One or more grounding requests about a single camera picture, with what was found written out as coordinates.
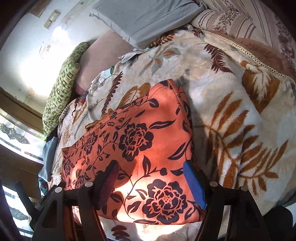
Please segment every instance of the white wall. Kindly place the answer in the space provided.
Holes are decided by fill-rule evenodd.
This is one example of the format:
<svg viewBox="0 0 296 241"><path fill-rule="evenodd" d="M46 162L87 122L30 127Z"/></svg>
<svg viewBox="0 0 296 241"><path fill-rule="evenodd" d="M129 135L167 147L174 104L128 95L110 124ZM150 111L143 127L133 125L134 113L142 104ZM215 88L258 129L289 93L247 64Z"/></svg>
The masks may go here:
<svg viewBox="0 0 296 241"><path fill-rule="evenodd" d="M97 1L53 0L40 18L27 13L0 51L0 86L42 113L60 67L74 47L108 29L97 18L89 17ZM91 4L83 9L79 2ZM61 14L46 29L44 24L54 10Z"/></svg>

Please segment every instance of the green patterned pillow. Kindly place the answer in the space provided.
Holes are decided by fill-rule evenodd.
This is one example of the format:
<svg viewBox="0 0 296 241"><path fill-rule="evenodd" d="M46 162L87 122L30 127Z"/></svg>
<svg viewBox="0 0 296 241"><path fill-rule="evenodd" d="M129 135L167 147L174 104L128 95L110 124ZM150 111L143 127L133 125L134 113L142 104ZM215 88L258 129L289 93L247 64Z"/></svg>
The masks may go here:
<svg viewBox="0 0 296 241"><path fill-rule="evenodd" d="M49 136L59 124L59 116L69 102L74 80L80 70L80 65L77 61L88 47L88 42L80 43L61 67L42 116L43 134L45 136Z"/></svg>

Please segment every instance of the blue gripper pad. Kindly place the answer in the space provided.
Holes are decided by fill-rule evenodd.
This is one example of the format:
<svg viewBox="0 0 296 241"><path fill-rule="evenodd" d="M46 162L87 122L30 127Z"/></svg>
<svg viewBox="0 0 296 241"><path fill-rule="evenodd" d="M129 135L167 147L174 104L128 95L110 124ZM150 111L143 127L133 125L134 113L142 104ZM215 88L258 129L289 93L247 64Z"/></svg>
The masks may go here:
<svg viewBox="0 0 296 241"><path fill-rule="evenodd" d="M188 161L183 163L183 173L185 179L188 183L188 186L191 190L191 193L195 199L195 203L201 207L201 209L205 210L207 208L207 201L205 198L205 190L202 187L202 183L198 181L197 170L193 170L194 167L189 164Z"/></svg>

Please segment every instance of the folded orange cloth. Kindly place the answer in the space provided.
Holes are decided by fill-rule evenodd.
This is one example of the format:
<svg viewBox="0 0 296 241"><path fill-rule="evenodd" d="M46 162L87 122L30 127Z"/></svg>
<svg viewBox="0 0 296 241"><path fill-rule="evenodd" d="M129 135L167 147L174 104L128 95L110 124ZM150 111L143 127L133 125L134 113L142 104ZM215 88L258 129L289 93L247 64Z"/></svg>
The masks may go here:
<svg viewBox="0 0 296 241"><path fill-rule="evenodd" d="M120 173L99 216L148 224L201 221L204 213L183 175L184 161L194 161L192 135L183 87L162 81L62 149L66 189L94 180L117 160Z"/></svg>

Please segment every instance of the silver screw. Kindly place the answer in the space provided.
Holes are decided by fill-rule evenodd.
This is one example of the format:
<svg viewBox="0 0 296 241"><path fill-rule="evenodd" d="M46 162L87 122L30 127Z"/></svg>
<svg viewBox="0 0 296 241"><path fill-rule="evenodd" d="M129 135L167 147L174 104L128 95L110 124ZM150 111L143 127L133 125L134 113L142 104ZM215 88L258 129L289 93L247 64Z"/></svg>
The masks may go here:
<svg viewBox="0 0 296 241"><path fill-rule="evenodd" d="M241 189L242 189L244 192L248 191L248 187L246 187L246 186L242 186Z"/></svg>
<svg viewBox="0 0 296 241"><path fill-rule="evenodd" d="M87 182L84 184L87 188L90 188L93 185L93 182Z"/></svg>
<svg viewBox="0 0 296 241"><path fill-rule="evenodd" d="M63 189L61 188L61 187L57 187L54 191L56 192L56 193L59 193L59 192L61 192Z"/></svg>
<svg viewBox="0 0 296 241"><path fill-rule="evenodd" d="M212 186L212 187L216 187L216 186L218 186L218 183L216 183L215 181L211 181L211 182L210 182L210 186Z"/></svg>

